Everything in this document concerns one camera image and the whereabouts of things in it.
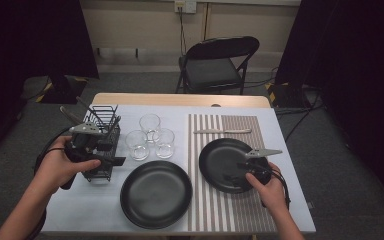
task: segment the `clear glass cup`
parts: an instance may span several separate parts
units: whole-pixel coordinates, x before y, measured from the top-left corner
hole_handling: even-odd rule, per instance
[[[133,159],[141,161],[149,156],[148,139],[141,130],[134,130],[128,133],[126,144]]]
[[[142,131],[146,133],[148,142],[153,141],[152,136],[155,132],[160,130],[160,124],[160,117],[152,113],[146,114],[140,118],[139,125]]]
[[[170,129],[162,128],[153,135],[155,154],[160,158],[169,158],[174,154],[174,133]]]

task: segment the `black curtain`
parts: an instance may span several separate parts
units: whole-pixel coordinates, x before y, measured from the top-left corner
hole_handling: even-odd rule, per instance
[[[99,78],[78,0],[0,1],[0,128],[24,81],[49,75]]]
[[[276,76],[284,82],[322,89],[351,149],[384,185],[384,1],[302,0]]]

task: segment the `power outlet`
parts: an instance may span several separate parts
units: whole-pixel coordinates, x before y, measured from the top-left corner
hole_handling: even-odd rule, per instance
[[[174,12],[180,12],[179,9],[181,9],[183,13],[186,13],[185,1],[174,1]]]
[[[174,12],[196,13],[196,1],[174,1]]]

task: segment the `striped placemat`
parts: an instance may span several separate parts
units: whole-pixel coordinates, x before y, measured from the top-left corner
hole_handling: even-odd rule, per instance
[[[193,134],[200,129],[244,129],[250,134]],[[209,142],[235,138],[252,148],[263,148],[264,142],[256,116],[200,115],[188,116],[188,174],[193,185],[193,199],[188,211],[188,231],[260,233],[275,232],[268,211],[261,206],[256,190],[228,194],[210,186],[199,170],[199,154]]]

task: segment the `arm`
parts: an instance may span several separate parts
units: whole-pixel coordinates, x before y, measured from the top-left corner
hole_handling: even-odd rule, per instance
[[[64,148],[70,137],[59,137],[52,148]],[[25,239],[39,223],[52,194],[74,174],[98,167],[99,160],[72,163],[62,150],[46,154],[35,177],[0,229],[0,239]]]
[[[270,167],[272,167],[274,170],[280,172],[276,165],[270,162],[269,164]],[[288,208],[286,207],[285,194],[283,192],[282,183],[279,181],[279,179],[272,176],[270,182],[268,182],[266,185],[261,184],[260,181],[258,181],[258,179],[256,179],[251,173],[246,174],[246,179],[258,191],[261,200],[264,202],[264,205],[266,205],[267,209],[272,215],[279,232],[280,239],[304,239],[303,235],[292,219]]]

